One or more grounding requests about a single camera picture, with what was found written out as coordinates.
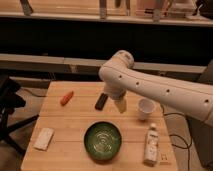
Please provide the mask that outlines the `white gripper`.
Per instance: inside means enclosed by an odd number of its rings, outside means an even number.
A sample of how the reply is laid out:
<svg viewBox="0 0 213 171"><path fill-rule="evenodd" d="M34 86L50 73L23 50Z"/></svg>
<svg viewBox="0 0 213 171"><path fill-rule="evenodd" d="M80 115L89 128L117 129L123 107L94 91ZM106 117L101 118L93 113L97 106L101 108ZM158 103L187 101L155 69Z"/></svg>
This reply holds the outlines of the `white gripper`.
<svg viewBox="0 0 213 171"><path fill-rule="evenodd" d="M124 113L127 110L127 102L124 97L126 91L124 89L112 85L105 85L104 93L107 94L112 100L115 100L114 104L120 113Z"/></svg>

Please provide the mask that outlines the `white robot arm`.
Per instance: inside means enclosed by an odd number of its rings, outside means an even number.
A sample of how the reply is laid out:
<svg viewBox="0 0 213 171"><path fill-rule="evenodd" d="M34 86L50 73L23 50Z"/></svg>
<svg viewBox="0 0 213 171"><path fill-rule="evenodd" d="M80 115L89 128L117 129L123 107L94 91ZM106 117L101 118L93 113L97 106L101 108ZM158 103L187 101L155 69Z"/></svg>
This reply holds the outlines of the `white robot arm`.
<svg viewBox="0 0 213 171"><path fill-rule="evenodd" d="M119 101L131 91L213 127L213 85L145 74L133 66L132 54L119 50L100 67L99 77L111 99Z"/></svg>

